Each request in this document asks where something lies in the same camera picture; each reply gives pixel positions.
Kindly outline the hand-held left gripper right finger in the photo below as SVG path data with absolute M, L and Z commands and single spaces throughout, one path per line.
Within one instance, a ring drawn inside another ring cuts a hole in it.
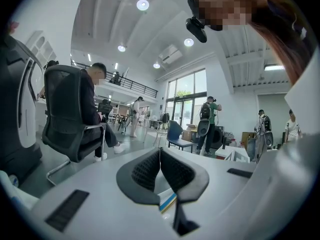
M 180 202 L 195 202 L 206 190 L 210 177 L 205 168 L 169 148 L 160 149 L 160 170 Z

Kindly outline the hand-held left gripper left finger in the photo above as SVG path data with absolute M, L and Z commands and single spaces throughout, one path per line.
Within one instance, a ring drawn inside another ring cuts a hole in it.
M 116 183 L 122 193 L 133 202 L 158 205 L 160 197 L 154 190 L 159 171 L 160 149 L 154 148 L 119 168 Z

